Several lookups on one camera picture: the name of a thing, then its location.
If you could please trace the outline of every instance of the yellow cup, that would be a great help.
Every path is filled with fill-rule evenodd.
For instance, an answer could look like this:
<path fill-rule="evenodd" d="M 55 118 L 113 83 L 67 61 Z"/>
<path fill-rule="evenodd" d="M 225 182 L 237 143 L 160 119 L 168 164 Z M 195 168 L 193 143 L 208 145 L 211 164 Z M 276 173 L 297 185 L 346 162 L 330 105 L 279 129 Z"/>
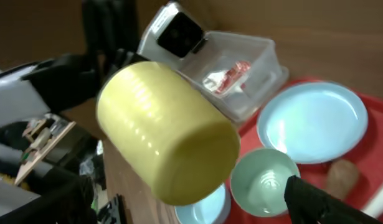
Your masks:
<path fill-rule="evenodd" d="M 154 196 L 170 205 L 209 195 L 239 154 L 231 122 L 157 62 L 118 71 L 100 93 L 97 120 Z"/>

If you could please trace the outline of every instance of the transparent container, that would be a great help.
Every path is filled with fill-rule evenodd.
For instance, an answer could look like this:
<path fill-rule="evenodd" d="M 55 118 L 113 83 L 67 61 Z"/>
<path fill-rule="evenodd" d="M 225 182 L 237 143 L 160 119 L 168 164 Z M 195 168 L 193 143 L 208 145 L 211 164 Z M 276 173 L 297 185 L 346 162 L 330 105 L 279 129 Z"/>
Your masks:
<path fill-rule="evenodd" d="M 288 71 L 281 69 L 270 39 L 212 31 L 205 40 L 198 53 L 182 60 L 179 73 L 233 122 L 243 123 L 286 82 Z M 239 62 L 249 69 L 220 91 L 212 87 L 208 79 L 223 77 Z"/>

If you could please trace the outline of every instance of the tray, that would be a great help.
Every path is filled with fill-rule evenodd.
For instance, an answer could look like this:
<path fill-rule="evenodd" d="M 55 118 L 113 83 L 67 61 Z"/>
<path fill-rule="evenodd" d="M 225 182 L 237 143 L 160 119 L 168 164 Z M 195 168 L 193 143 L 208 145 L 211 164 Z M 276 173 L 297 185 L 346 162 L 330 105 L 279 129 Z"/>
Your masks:
<path fill-rule="evenodd" d="M 306 82 L 320 82 L 319 80 L 295 80 L 286 84 L 285 88 Z M 359 97 L 365 104 L 369 117 L 369 124 L 367 132 L 357 146 L 349 151 L 343 158 L 348 159 L 358 166 L 361 176 L 356 187 L 348 195 L 345 203 L 356 208 L 361 209 L 369 199 L 375 194 L 377 189 L 383 183 L 383 101 L 359 94 Z M 246 152 L 262 147 L 257 134 L 257 118 L 259 115 L 257 111 L 242 127 L 239 129 L 241 137 L 241 150 L 239 157 L 243 156 Z M 326 174 L 329 169 L 330 162 L 315 165 L 298 165 L 301 178 L 308 181 L 310 184 L 322 189 L 325 185 Z M 232 209 L 228 223 L 240 224 L 286 224 L 291 223 L 288 215 L 273 218 L 259 218 L 247 214 L 235 203 L 232 198 Z"/>

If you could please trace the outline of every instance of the brown table surface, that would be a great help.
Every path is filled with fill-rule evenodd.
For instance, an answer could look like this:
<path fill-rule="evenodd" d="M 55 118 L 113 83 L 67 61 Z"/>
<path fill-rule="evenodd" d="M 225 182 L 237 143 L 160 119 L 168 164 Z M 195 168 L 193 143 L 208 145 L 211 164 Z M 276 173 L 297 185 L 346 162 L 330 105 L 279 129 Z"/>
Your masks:
<path fill-rule="evenodd" d="M 109 140 L 103 141 L 103 147 L 108 198 L 113 198 L 115 194 L 122 195 L 134 224 L 179 223 L 174 207 L 160 202 L 151 195 L 150 188 Z"/>

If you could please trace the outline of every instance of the white handle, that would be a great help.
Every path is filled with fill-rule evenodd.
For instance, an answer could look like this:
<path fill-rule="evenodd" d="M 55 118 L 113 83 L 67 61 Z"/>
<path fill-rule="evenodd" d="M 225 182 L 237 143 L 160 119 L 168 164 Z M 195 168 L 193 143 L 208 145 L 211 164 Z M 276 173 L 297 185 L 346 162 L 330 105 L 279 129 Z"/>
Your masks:
<path fill-rule="evenodd" d="M 383 214 L 383 184 L 362 211 L 374 218 Z"/>

